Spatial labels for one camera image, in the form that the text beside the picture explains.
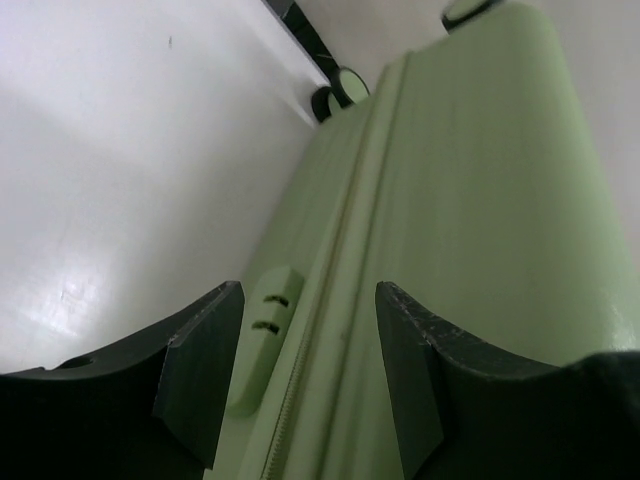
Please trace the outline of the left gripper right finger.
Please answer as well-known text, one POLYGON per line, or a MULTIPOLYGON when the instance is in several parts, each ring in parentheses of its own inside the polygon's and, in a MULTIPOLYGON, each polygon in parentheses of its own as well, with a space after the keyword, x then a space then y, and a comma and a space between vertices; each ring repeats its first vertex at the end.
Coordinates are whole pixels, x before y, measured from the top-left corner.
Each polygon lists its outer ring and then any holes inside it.
POLYGON ((498 348, 391 282, 375 293, 408 479, 635 479, 639 355, 556 367, 498 348))

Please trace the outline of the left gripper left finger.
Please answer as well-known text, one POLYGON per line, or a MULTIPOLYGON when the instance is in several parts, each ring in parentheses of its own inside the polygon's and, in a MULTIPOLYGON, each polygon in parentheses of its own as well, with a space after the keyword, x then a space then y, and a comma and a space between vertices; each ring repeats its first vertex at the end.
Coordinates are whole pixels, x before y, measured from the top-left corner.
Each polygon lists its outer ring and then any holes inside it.
POLYGON ((53 369, 1 378, 5 479, 200 479, 216 458, 244 310, 227 281, 53 369))

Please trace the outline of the green hard-shell suitcase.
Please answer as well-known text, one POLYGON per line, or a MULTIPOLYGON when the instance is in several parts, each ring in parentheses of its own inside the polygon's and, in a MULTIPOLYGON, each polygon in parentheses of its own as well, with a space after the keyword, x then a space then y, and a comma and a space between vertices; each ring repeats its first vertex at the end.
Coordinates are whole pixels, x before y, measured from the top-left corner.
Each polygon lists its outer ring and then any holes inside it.
POLYGON ((510 353, 639 355, 639 276, 555 29, 459 1, 373 91, 334 78, 249 261, 210 479, 408 479, 378 332, 391 282, 510 353))

